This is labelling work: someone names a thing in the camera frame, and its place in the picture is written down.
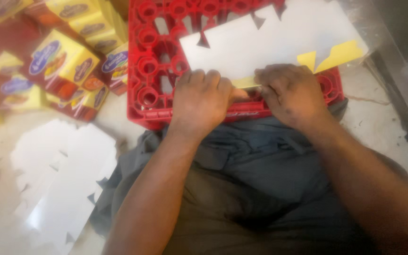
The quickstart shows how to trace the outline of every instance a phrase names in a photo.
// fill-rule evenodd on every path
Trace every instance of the plastic crate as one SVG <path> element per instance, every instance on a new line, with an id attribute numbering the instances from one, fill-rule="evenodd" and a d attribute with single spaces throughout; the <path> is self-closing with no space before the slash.
<path id="1" fill-rule="evenodd" d="M 189 69 L 179 43 L 188 31 L 182 21 L 190 17 L 193 32 L 202 32 L 225 23 L 228 14 L 247 14 L 273 3 L 281 12 L 284 0 L 134 0 L 129 6 L 129 56 L 127 117 L 150 130 L 159 130 L 171 121 L 173 93 L 163 92 L 161 79 L 167 77 L 174 88 L 179 76 Z M 206 24 L 202 16 L 207 17 Z M 169 34 L 159 34 L 154 20 L 165 20 Z M 163 56 L 170 61 L 165 63 Z M 316 74 L 327 105 L 344 99 L 338 68 Z M 249 102 L 234 103 L 225 122 L 271 116 L 258 92 L 250 92 Z"/>

